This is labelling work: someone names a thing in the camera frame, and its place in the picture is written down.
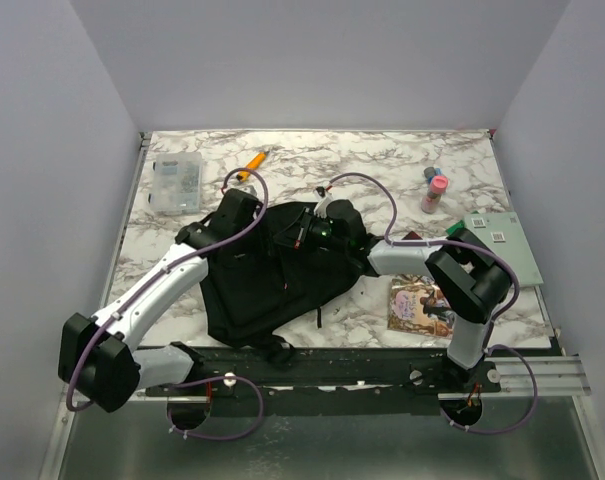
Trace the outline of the black student backpack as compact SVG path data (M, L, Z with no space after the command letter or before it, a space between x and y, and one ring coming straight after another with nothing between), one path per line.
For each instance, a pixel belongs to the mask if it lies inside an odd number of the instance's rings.
M252 232L210 256L209 273L200 284L210 337L232 348L258 349L269 362L284 363L292 347L275 330L320 311L364 275L332 251L308 254L274 242L276 231L305 204L311 203L268 208Z

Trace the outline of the pink cap glue bottle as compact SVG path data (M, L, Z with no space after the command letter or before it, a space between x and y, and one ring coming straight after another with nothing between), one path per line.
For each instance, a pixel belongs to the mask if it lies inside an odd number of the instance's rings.
M423 212L432 214L437 210L441 197L446 192L448 185L449 181L445 176L436 175L431 179L427 193L421 201L421 209Z

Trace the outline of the blue grey glue stick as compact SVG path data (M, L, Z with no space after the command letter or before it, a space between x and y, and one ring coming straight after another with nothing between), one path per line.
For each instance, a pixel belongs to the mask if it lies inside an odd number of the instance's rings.
M439 176L441 174L441 169L436 167L427 167L423 171L423 175L427 183L430 183L434 177Z

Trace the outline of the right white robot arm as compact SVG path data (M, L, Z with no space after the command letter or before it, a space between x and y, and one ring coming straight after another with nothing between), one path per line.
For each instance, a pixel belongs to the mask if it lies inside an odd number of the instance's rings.
M456 314L449 361L441 370L444 384L456 392L478 380L476 365L485 356L496 309L511 288L518 288L512 269L469 230L439 239L375 236L349 200L324 197L303 205L290 225L276 231L274 240L308 254L332 251L366 276L430 278Z

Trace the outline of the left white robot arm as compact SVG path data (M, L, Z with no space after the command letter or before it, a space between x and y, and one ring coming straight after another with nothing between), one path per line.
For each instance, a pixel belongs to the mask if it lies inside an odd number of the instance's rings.
M73 314L63 325L58 376L68 384L66 407L79 412L93 404L106 412L121 408L140 389L172 385L196 393L202 368L184 347L137 349L150 328L179 297L209 273L206 255L247 235L263 219L268 201L228 191L216 214L238 220L238 232L201 248L184 239L169 250L132 289L90 317Z

